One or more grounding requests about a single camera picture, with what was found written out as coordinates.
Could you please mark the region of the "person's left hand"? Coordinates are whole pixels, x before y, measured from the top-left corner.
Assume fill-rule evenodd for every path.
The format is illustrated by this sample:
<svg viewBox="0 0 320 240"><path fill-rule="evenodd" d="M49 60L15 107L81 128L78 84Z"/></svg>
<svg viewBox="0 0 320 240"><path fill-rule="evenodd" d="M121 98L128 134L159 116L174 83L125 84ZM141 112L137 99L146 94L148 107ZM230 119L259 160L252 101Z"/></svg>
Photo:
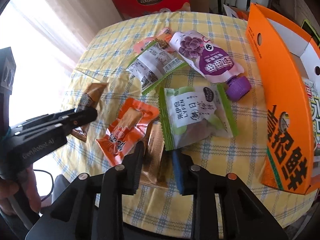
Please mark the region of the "person's left hand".
<svg viewBox="0 0 320 240"><path fill-rule="evenodd" d="M22 189L28 198L30 208L39 213L41 209L41 198L37 191L36 177L33 169L33 165L26 169L26 180L22 183ZM1 210L9 216L16 215L12 205L9 203L9 197L13 196L19 191L20 187L17 183L10 180L1 179Z"/></svg>

